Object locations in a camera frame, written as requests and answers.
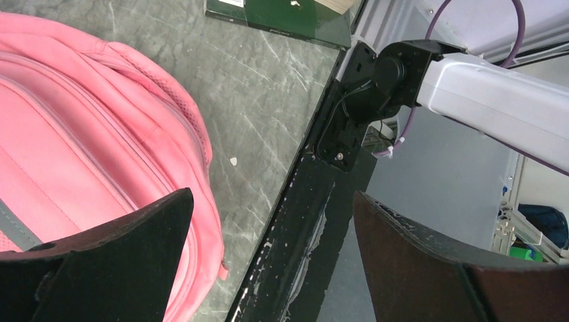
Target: white robotic arm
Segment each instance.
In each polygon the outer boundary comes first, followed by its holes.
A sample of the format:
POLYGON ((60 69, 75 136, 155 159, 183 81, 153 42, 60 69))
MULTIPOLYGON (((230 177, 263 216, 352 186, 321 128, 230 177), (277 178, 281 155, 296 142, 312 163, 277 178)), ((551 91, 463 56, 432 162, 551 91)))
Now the white robotic arm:
POLYGON ((417 103, 569 174, 565 87, 454 53, 430 62, 417 103))

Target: green box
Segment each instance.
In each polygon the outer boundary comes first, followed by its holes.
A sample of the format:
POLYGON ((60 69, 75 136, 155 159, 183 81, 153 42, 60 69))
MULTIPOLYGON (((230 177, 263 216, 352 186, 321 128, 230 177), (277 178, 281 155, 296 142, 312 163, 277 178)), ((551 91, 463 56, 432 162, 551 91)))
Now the green box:
POLYGON ((244 1, 240 7, 206 0, 205 15, 330 48, 350 47, 349 11, 340 15, 314 0, 244 1))

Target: black mounting bracket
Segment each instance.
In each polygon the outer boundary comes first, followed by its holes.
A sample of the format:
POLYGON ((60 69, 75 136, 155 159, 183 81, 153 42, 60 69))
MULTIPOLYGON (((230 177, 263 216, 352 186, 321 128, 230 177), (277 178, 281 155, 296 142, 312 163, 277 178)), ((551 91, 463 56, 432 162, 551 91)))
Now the black mounting bracket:
POLYGON ((411 40, 393 43, 376 55, 372 48, 358 42, 316 145, 317 156, 340 170, 350 171, 369 124, 395 116, 402 105, 417 106, 429 63, 453 52, 464 49, 434 40, 411 40))

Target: white label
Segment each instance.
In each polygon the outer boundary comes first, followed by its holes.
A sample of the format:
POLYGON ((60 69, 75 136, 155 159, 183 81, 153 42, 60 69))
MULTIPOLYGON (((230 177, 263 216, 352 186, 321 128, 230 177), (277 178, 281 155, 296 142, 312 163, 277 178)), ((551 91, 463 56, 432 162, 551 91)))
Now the white label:
POLYGON ((219 0, 219 1, 230 5, 236 5, 241 8, 245 7, 245 0, 219 0))

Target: floor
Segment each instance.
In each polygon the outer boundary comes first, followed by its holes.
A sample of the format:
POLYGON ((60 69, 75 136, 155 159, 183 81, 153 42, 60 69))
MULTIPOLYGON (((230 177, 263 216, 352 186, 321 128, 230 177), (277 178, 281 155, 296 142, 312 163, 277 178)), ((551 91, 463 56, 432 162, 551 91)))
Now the floor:
POLYGON ((128 44, 196 100, 213 145, 211 188, 230 273, 215 283, 193 321, 221 321, 338 52, 206 18, 203 0, 0 0, 0 11, 128 44))

